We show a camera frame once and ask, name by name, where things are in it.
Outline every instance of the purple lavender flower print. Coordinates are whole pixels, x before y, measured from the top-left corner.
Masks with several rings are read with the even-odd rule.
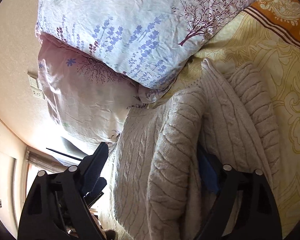
[[[68,59],[67,62],[66,62],[66,64],[67,64],[68,67],[69,67],[69,66],[72,66],[72,64],[74,64],[74,63],[76,63],[76,62],[75,62],[75,58],[70,58],[70,59]]]

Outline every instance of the beige cable knit sweater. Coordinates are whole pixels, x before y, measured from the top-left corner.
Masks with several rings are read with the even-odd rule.
[[[261,76],[245,64],[227,81],[202,77],[156,109],[132,108],[115,156],[114,213],[137,240],[191,240],[202,221],[196,144],[239,171],[263,170],[278,186],[279,145]]]

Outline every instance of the yellow bed sheet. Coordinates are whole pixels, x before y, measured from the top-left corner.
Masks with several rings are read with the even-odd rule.
[[[176,82],[156,104],[196,82],[205,57],[223,74],[252,61],[266,80],[280,131],[277,204],[286,236],[300,219],[300,3],[257,0],[189,59]]]

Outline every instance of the pillowcase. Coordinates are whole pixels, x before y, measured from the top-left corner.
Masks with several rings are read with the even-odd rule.
[[[142,106],[138,84],[49,34],[40,40],[38,76],[51,118],[93,151],[115,143],[130,107]]]
[[[158,92],[192,54],[254,1],[39,0],[37,25]]]

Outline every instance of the silver screw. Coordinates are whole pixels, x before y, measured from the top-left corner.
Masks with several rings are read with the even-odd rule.
[[[231,165],[229,165],[229,164],[225,164],[225,165],[223,165],[223,169],[224,169],[225,171],[231,171],[231,170],[232,170],[232,167],[231,167]]]
[[[70,172],[74,172],[74,171],[76,171],[77,169],[78,169],[78,167],[77,167],[76,165],[72,165],[72,166],[69,167],[69,171],[70,171]]]
[[[39,171],[37,175],[38,175],[39,177],[42,177],[44,174],[46,174],[45,171]]]
[[[262,170],[256,169],[256,174],[261,176],[263,174]]]

